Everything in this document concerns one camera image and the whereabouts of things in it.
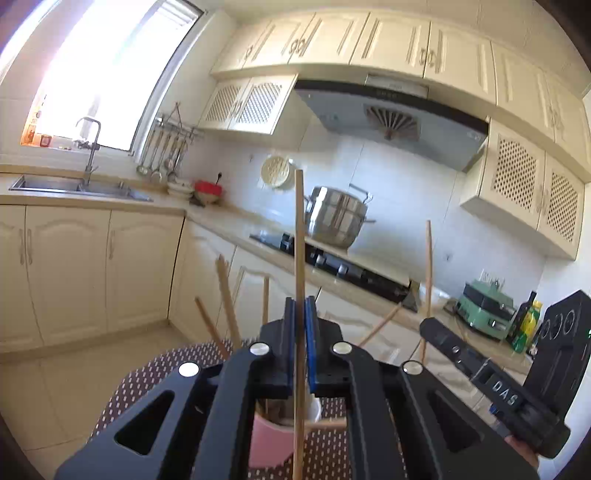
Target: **tile floor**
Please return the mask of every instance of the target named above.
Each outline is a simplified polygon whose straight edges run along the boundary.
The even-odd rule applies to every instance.
[[[31,361],[0,364],[0,412],[46,479],[79,450],[129,372],[186,339],[170,326]]]

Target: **countertop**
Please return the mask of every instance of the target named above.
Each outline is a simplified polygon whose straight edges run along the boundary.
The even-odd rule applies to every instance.
[[[139,202],[136,200],[121,200],[105,197],[90,197],[75,194],[43,193],[43,192],[16,192],[9,188],[21,175],[15,173],[0,173],[0,205],[39,205],[39,206],[65,206],[90,209],[125,210],[130,212],[161,213],[166,215],[185,216],[188,220],[198,223],[202,227],[219,235],[223,239],[240,248],[262,258],[291,273],[294,271],[293,259],[288,255],[273,250],[251,239],[252,233],[261,230],[271,232],[283,232],[284,226],[280,226],[270,220],[266,220],[256,214],[245,212],[232,207],[208,206],[206,208],[191,205],[189,202],[176,199],[166,193],[157,190],[142,190],[152,197],[153,202]],[[345,251],[335,250],[334,253],[346,256]],[[358,265],[373,270],[378,265],[377,260],[350,257],[350,260]],[[393,280],[401,283],[408,277],[395,267],[386,272],[379,271]],[[306,265],[306,281],[324,288],[347,301],[369,310],[378,316],[385,316],[392,310],[394,304],[365,290],[361,290],[338,278],[334,278],[322,271]],[[435,317],[444,323],[455,334],[462,337],[467,343],[479,350],[483,355],[492,358],[497,364],[513,371],[527,374],[531,361],[524,355],[514,352],[504,342],[495,342],[470,330],[459,320],[446,312],[437,312]],[[418,332],[422,317],[419,314],[402,309],[395,317],[395,322],[403,327]]]

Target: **round metal bolt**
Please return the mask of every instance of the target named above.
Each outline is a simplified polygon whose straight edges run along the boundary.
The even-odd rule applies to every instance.
[[[271,350],[271,349],[269,348],[269,346],[266,343],[257,342],[257,343],[253,343],[251,345],[250,350],[253,355],[263,356],[263,355],[268,354],[269,350]]]
[[[178,373],[184,377],[194,377],[199,373],[199,365],[193,362],[187,362],[178,368]]]
[[[339,355],[347,355],[348,353],[351,353],[352,350],[353,347],[347,342],[336,342],[333,345],[333,352],[338,353]]]
[[[409,360],[408,362],[404,362],[402,364],[402,370],[409,375],[418,375],[423,371],[423,365],[421,362],[417,362],[416,360]]]

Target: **kitchen sink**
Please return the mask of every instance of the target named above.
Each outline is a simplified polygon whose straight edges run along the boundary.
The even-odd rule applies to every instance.
[[[23,175],[12,187],[10,187],[10,190],[70,193],[92,197],[109,197],[124,200],[139,200],[140,202],[153,202],[150,197],[137,190],[129,188],[124,182],[106,183],[102,181],[91,181],[88,185],[84,185],[84,181],[81,179]]]

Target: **green appliance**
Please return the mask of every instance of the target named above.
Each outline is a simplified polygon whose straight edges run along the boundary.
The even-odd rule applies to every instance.
[[[472,328],[499,340],[505,339],[515,317],[513,299],[501,291],[498,280],[466,283],[456,311]]]

